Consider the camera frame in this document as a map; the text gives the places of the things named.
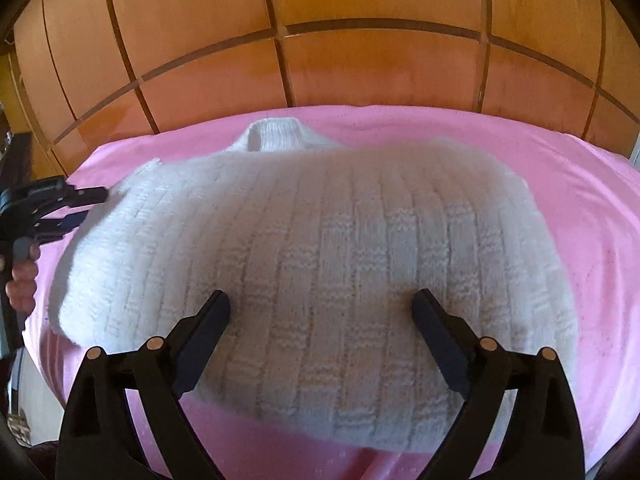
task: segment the pink fabric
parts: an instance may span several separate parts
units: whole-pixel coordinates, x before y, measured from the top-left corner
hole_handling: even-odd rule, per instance
[[[529,184],[564,262],[580,323],[575,392],[587,468],[640,413],[640,173],[617,155],[575,137],[469,112],[418,107],[344,106],[258,112],[99,148],[69,181],[112,186],[137,166],[221,150],[251,122],[295,116],[319,133],[354,146],[395,139],[450,137],[493,153]],[[68,240],[43,248],[37,308],[26,343],[61,401],[86,349],[52,333],[47,295]],[[151,463],[165,472],[139,402],[134,418]],[[428,460],[418,454],[356,449],[261,426],[185,396],[185,412],[229,480],[300,478],[415,479]],[[488,450],[479,469],[490,465]]]

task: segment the human hand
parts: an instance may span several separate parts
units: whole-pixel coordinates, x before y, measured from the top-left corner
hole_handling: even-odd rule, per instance
[[[40,247],[37,244],[29,247],[29,258],[14,265],[13,280],[6,284],[6,294],[11,306],[17,312],[30,316],[36,307],[36,276],[38,275],[37,259]]]

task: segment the white sweater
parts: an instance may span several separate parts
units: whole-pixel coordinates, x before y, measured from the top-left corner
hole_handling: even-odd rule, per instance
[[[572,294],[522,179],[447,140],[332,144],[266,120],[227,152],[139,168],[63,255],[50,321],[129,351],[219,288],[232,319],[200,398],[378,449],[434,451],[462,403],[413,326],[420,288],[507,349],[556,348],[571,380]]]

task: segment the floor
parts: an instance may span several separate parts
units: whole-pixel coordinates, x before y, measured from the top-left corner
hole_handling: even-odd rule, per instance
[[[28,352],[22,359],[18,405],[24,410],[31,428],[32,446],[58,439],[64,411]]]

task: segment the wooden wall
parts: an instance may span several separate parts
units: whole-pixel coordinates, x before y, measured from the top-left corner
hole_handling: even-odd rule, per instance
[[[297,105],[472,110],[625,156],[640,130],[640,48],[608,0],[32,0],[15,46],[67,173],[110,140]]]

